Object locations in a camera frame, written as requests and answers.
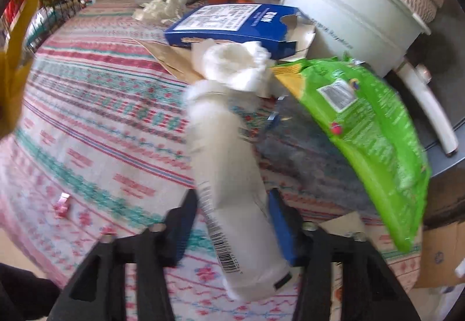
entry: green vegetable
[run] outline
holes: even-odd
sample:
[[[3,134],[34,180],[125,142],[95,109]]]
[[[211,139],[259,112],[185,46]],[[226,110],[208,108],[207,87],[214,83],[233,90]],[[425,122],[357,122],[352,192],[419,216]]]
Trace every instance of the green vegetable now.
[[[397,94],[349,61],[303,59],[272,69],[348,159],[397,248],[409,251],[431,169]]]

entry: striped tablecloth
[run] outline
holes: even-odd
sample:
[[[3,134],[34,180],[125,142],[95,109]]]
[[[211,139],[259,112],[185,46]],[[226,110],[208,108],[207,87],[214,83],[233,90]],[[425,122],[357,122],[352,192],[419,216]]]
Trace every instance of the striped tablecloth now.
[[[185,153],[185,84],[166,73],[133,38],[163,42],[161,27],[140,23],[129,0],[83,10],[40,48],[28,79],[23,115],[0,144],[0,203],[4,228],[59,285],[64,285],[102,233],[138,233],[163,219],[193,186]],[[270,113],[238,111],[250,129]],[[304,218],[318,222],[348,212],[316,200],[284,175],[262,170]],[[66,219],[53,204],[71,194]],[[420,241],[409,254],[393,246],[380,222],[367,232],[403,286],[418,276]],[[201,214],[179,267],[166,278],[177,320],[290,320],[297,290],[254,303],[232,301]],[[128,290],[134,286],[129,275]],[[137,318],[133,297],[128,319]]]

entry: white handle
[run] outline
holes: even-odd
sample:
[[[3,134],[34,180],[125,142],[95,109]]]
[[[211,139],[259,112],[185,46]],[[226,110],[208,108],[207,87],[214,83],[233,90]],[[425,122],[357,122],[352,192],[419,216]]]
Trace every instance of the white handle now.
[[[425,112],[438,135],[446,155],[456,152],[459,147],[459,141],[457,140],[457,136],[455,136],[449,119],[430,88],[417,75],[416,69],[406,61],[396,73]]]

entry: white bottle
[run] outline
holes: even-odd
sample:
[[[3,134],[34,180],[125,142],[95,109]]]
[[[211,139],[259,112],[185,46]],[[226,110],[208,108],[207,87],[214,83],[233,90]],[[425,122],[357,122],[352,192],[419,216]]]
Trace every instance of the white bottle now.
[[[211,80],[189,88],[187,146],[228,295],[256,301],[288,288],[296,278],[269,220],[267,192],[248,131],[229,111],[227,93]]]

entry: brown paper bag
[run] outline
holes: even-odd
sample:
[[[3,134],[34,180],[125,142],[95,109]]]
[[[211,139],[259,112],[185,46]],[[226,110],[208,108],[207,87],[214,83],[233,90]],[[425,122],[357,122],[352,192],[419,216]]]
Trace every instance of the brown paper bag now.
[[[198,80],[204,79],[204,77],[192,67],[190,50],[161,43],[134,40],[144,46],[163,68],[178,80],[193,84]]]

